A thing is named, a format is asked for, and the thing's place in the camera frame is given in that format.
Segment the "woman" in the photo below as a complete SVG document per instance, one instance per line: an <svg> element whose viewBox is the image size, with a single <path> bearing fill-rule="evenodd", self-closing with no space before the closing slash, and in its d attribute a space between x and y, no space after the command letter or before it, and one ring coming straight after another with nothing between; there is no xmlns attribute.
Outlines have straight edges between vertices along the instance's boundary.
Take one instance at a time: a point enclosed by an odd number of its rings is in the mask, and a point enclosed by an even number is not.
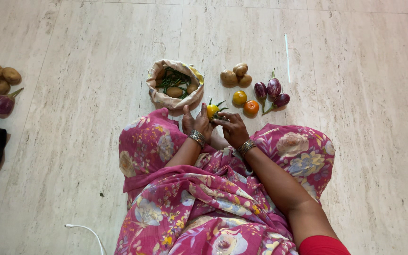
<svg viewBox="0 0 408 255"><path fill-rule="evenodd" d="M219 115L228 121L210 123L205 103L193 119L185 106L181 133L163 108L122 131L129 210L115 254L349 254L319 201L332 142L272 124L250 137L238 114ZM229 147L205 144L215 125Z"/></svg>

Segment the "red sleeve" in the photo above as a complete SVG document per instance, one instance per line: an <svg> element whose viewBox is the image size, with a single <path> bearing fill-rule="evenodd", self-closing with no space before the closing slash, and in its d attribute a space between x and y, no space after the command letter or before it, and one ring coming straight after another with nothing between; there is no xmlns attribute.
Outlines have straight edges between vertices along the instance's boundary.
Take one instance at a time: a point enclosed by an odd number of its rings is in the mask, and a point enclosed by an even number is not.
<svg viewBox="0 0 408 255"><path fill-rule="evenodd" d="M310 236L300 244L300 255L350 255L340 241L325 235Z"/></svg>

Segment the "woman's right hand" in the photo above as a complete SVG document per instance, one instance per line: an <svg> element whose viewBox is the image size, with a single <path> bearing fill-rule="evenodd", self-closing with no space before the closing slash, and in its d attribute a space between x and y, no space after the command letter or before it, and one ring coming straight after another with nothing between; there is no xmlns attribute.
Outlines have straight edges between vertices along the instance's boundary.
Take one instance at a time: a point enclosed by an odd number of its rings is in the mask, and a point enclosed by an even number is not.
<svg viewBox="0 0 408 255"><path fill-rule="evenodd" d="M213 122L223 127L224 138L232 147L238 149L250 139L245 124L238 113L219 112L218 115L229 119L229 121L214 119Z"/></svg>

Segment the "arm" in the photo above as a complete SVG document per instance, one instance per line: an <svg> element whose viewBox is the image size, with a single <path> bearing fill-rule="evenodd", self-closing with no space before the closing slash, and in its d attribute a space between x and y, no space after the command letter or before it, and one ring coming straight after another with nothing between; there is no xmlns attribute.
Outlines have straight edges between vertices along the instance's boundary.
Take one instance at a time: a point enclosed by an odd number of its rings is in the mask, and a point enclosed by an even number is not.
<svg viewBox="0 0 408 255"><path fill-rule="evenodd" d="M184 112L190 114L188 105L185 105ZM204 135L206 141L210 140L213 127L207 118L207 105L202 104L201 113L196 117L193 129ZM193 166L201 152L201 145L195 140L188 137L180 146L180 149L174 157L166 164L166 166L190 165Z"/></svg>
<svg viewBox="0 0 408 255"><path fill-rule="evenodd" d="M242 118L238 114L219 113L230 122L214 120L223 126L224 138L239 148L250 139ZM276 165L259 148L253 147L244 155L245 160L259 177L276 207L291 225L297 247L307 237L326 235L338 239L327 216L319 204L284 169Z"/></svg>

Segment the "hand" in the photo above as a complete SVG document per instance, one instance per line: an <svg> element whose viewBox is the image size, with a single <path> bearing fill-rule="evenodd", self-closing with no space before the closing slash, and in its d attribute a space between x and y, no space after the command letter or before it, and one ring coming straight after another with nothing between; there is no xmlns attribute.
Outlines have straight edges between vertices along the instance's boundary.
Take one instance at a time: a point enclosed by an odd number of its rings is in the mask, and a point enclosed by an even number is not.
<svg viewBox="0 0 408 255"><path fill-rule="evenodd" d="M210 144L214 126L208 121L207 105L204 102L201 107L201 113L196 116L193 129L200 132L205 137L207 144Z"/></svg>
<svg viewBox="0 0 408 255"><path fill-rule="evenodd" d="M218 115L229 119L229 121L214 119L213 123L223 127L224 138L232 147L238 149L250 139L245 124L243 124L243 120L238 113L232 114L219 112Z"/></svg>
<svg viewBox="0 0 408 255"><path fill-rule="evenodd" d="M190 108L188 105L184 106L184 117L182 118L182 131L187 136L190 135L195 125L195 119L191 116Z"/></svg>

